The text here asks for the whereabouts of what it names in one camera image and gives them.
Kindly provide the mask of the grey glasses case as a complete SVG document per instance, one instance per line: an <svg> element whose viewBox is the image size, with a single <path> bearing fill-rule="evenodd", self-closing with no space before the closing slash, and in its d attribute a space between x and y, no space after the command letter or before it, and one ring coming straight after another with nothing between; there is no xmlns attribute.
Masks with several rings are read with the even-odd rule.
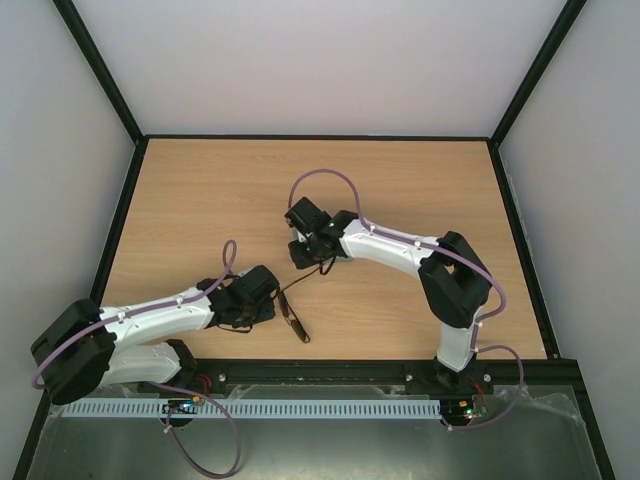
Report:
<svg viewBox="0 0 640 480"><path fill-rule="evenodd" d="M291 233L292 233L292 238L293 238L294 242L301 243L303 246L308 246L308 242L307 242L306 237L299 230L297 230L295 227L292 227L291 228ZM337 256L336 257L336 261L337 262L351 262L351 261L353 261L353 258L345 257L345 256Z"/></svg>

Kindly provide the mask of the black round sunglasses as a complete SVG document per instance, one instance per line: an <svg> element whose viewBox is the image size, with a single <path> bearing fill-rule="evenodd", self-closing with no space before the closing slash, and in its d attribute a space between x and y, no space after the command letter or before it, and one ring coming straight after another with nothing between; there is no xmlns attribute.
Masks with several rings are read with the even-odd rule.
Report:
<svg viewBox="0 0 640 480"><path fill-rule="evenodd" d="M291 327L293 332L296 334L297 338L303 344L308 344L311 341L310 336L307 333L307 331L304 328L304 326L302 325L302 322L300 321L299 317L296 315L296 313L294 312L293 308L291 307L291 304L290 304L288 298L286 297L285 292L288 289L290 289L291 287L297 285L298 283L300 283L303 280L307 279L308 277L312 276L313 274L315 274L319 270L320 270L320 268L316 267L311 272L309 272L307 274L304 274L303 276L299 277L298 279L290 282L285 287L280 289L278 291L277 295L276 295L276 299L277 299L277 302L278 302L280 313L282 314L282 316L285 319L285 321L287 322L287 324Z"/></svg>

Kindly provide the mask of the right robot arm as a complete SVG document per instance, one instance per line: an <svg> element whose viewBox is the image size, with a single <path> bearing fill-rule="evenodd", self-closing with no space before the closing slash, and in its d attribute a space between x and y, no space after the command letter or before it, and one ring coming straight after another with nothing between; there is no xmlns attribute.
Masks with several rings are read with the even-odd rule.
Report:
<svg viewBox="0 0 640 480"><path fill-rule="evenodd" d="M466 387L491 283L464 237L456 232L410 236L355 212L341 210L331 216L306 197L290 206L284 218L295 235L288 248L298 269L337 259L364 259L418 279L441 324L430 381L451 394Z"/></svg>

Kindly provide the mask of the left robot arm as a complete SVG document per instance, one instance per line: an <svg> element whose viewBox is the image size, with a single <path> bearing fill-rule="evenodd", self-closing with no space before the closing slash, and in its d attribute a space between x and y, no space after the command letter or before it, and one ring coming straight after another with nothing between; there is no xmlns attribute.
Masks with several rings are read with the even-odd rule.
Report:
<svg viewBox="0 0 640 480"><path fill-rule="evenodd" d="M138 305L99 307L89 298L78 300L32 344L32 385L54 405L114 384L186 388L198 366L177 334L217 327L248 333L274 318L279 287L274 274L257 265Z"/></svg>

